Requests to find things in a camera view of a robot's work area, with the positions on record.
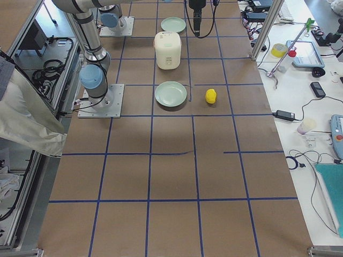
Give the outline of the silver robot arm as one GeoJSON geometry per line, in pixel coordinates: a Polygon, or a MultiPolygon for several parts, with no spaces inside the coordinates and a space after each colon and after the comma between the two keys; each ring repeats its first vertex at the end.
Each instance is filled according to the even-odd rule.
{"type": "Polygon", "coordinates": [[[105,27],[115,32],[125,29],[126,21],[119,4],[101,7],[99,11],[100,20],[105,27]]]}
{"type": "Polygon", "coordinates": [[[98,28],[92,10],[98,9],[102,25],[113,33],[122,35],[126,29],[127,17],[123,16],[121,4],[130,1],[53,1],[57,8],[72,16],[77,28],[77,39],[85,47],[85,57],[88,62],[102,66],[109,60],[102,46],[98,28]]]}

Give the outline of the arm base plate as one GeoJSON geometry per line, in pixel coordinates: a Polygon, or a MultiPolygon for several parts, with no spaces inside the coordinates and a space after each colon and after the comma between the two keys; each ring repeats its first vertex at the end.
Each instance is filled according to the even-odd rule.
{"type": "Polygon", "coordinates": [[[134,17],[118,17],[114,14],[101,16],[101,37],[124,37],[131,36],[133,32],[134,17]]]}
{"type": "Polygon", "coordinates": [[[124,84],[110,84],[104,99],[97,105],[95,99],[89,98],[84,89],[83,97],[88,100],[81,102],[78,118],[120,118],[124,86],[124,84]]]}

